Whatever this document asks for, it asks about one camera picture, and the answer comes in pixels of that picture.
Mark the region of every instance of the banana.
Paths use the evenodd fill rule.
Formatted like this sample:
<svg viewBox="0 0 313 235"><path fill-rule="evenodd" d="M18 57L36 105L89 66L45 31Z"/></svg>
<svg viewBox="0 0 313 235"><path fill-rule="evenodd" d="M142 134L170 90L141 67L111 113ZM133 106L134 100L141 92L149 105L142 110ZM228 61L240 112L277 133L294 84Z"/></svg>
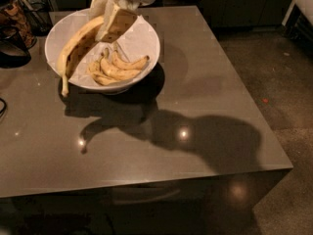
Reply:
<svg viewBox="0 0 313 235"><path fill-rule="evenodd" d="M119 82L119 80L108 77L100 71L94 71L94 72L90 73L90 75L100 85L109 85L109 84L112 84L115 82Z"/></svg>
<svg viewBox="0 0 313 235"><path fill-rule="evenodd" d="M109 76L106 76L105 74L102 73L101 67L100 67L100 62L103 59L101 57L99 60L94 61L89 64L86 73L90 74L91 77L100 85L109 85L111 83L118 82L118 80L111 78Z"/></svg>
<svg viewBox="0 0 313 235"><path fill-rule="evenodd" d="M142 70L143 67L146 65L146 63L149 60L149 56L144 56L143 58L136 60L134 62L125 62L120 57L119 53L114 50L112 53L112 64L116 67L124 70Z"/></svg>
<svg viewBox="0 0 313 235"><path fill-rule="evenodd" d="M122 70L116 67L115 65L111 64L108 60L108 57L109 57L109 49L106 48L105 56L101 60L101 64L100 64L101 70L105 75L110 76L117 80L127 80L130 78L133 78L138 73L140 73L140 70Z"/></svg>
<svg viewBox="0 0 313 235"><path fill-rule="evenodd" d="M104 17L99 16L85 24L64 46L58 62L57 70L63 80L62 95L68 94L68 80L74 73L81 59L97 44L95 37Z"/></svg>

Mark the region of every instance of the floor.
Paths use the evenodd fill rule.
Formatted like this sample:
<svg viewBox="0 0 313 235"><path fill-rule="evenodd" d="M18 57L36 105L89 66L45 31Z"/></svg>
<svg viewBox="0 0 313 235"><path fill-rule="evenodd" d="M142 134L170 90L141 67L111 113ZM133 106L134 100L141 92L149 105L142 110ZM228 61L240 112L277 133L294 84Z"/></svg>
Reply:
<svg viewBox="0 0 313 235"><path fill-rule="evenodd" d="M220 33L219 42L294 165L242 234L313 234L313 45L280 30Z"/></svg>

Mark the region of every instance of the cable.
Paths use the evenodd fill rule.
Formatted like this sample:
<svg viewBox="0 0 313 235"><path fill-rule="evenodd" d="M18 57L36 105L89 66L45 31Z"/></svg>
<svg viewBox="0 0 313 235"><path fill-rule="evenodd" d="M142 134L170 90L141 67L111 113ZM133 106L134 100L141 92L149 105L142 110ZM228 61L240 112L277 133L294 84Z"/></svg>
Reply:
<svg viewBox="0 0 313 235"><path fill-rule="evenodd" d="M3 107L2 109L0 110L0 117L4 115L4 113L6 112L7 108L8 108L8 105L7 105L7 102L4 101L2 98L0 98L0 101L2 102L3 104Z"/></svg>

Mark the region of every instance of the tabletop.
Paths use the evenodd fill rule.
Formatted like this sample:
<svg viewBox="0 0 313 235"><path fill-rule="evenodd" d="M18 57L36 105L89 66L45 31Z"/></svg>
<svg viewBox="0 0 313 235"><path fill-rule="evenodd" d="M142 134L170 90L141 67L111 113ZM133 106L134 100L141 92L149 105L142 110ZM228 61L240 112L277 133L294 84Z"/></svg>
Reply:
<svg viewBox="0 0 313 235"><path fill-rule="evenodd" d="M63 99L45 37L26 66L0 69L0 197L292 168L198 8L141 13L160 57L122 94L72 85Z"/></svg>

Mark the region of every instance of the bowl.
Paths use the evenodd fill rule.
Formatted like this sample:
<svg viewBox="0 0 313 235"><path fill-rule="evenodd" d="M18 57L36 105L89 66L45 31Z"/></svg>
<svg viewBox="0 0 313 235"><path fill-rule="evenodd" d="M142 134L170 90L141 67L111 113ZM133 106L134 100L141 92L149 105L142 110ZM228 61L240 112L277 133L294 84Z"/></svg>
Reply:
<svg viewBox="0 0 313 235"><path fill-rule="evenodd" d="M56 63L63 47L88 21L89 9L81 10L61 19L50 30L45 43L45 55L47 63L56 74L58 74ZM110 43L99 42L80 61L72 77L69 79L69 83L88 91L118 94L142 80L157 64L160 50L159 38L153 27L142 16L139 16L137 21L120 36L117 40L117 46L121 56L128 61L135 61L145 55L149 55L149 62L138 75L132 79L110 85L100 85L95 82L86 73L88 65L98 60L105 48L108 47L111 51L114 49Z"/></svg>

